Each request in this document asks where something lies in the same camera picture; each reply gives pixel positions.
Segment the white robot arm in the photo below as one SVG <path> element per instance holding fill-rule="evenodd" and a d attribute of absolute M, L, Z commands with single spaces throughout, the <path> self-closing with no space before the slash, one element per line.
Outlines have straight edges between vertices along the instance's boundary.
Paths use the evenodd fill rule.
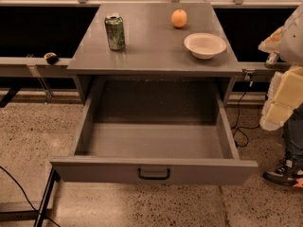
<path fill-rule="evenodd" d="M 272 77 L 259 121 L 264 130 L 275 131 L 303 103 L 303 4 L 258 49 L 279 55 L 291 65 L 285 73 L 275 72 Z"/>

